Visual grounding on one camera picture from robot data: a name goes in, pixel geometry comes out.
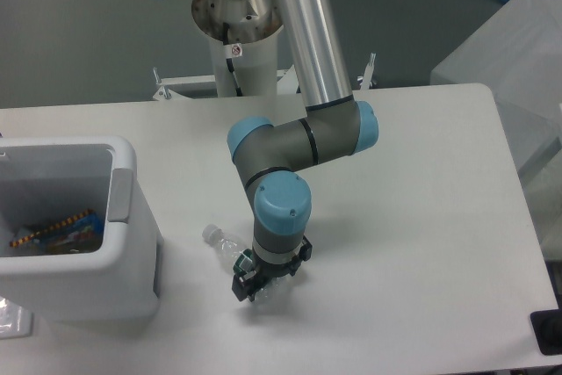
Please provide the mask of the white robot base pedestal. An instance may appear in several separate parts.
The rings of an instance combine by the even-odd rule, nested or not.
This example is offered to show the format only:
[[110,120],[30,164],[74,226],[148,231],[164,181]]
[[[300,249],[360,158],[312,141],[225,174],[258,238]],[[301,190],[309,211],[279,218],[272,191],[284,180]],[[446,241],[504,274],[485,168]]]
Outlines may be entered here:
[[208,40],[219,97],[277,94],[277,0],[192,0],[191,14]]

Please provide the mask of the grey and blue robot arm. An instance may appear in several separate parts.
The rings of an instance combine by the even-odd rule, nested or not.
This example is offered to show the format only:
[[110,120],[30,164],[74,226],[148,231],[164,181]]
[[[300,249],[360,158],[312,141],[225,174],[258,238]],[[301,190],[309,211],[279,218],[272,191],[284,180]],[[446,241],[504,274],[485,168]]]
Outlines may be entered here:
[[227,135],[254,215],[252,246],[234,261],[232,289],[237,299],[253,300],[312,255],[305,235],[312,193],[299,172],[372,147],[378,121],[368,103],[354,98],[328,0],[193,0],[191,13],[218,42],[237,97],[249,92],[241,61],[250,45],[285,29],[306,107],[303,119],[276,126],[249,117]]

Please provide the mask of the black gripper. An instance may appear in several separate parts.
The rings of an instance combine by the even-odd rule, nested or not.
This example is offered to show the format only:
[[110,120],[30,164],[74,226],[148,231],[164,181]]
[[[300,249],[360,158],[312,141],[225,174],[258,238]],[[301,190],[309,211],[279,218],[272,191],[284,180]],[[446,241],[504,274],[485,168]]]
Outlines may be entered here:
[[253,254],[255,269],[250,271],[236,270],[234,272],[232,291],[239,301],[248,299],[253,302],[256,294],[274,278],[290,275],[293,277],[303,262],[312,256],[313,245],[304,236],[299,250],[288,263],[273,264],[264,261],[257,253]]

